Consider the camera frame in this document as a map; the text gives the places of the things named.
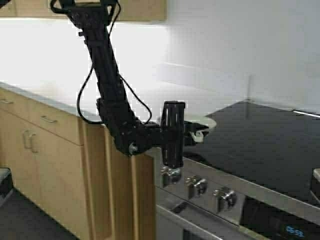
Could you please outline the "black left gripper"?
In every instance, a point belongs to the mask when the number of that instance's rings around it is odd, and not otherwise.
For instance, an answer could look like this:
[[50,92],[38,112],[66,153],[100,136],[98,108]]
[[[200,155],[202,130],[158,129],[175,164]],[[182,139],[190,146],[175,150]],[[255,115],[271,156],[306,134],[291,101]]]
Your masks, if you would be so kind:
[[184,121],[186,104],[166,101],[163,105],[160,127],[162,133],[162,162],[166,167],[182,167],[184,136],[195,143],[202,143],[209,127],[198,122]]

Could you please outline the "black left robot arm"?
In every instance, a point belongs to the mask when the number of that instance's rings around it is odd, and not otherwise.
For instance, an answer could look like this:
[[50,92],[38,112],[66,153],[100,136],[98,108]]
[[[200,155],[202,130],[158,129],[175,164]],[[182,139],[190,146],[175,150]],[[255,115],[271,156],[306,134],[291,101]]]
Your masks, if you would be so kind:
[[116,149],[131,157],[159,147],[165,166],[181,168],[184,147],[202,143],[211,126],[198,120],[185,120],[186,105],[176,100],[164,103],[160,123],[143,122],[135,115],[127,98],[128,84],[119,72],[110,40],[122,10],[120,3],[52,0],[49,6],[53,13],[67,16],[84,37],[100,94],[96,107]]

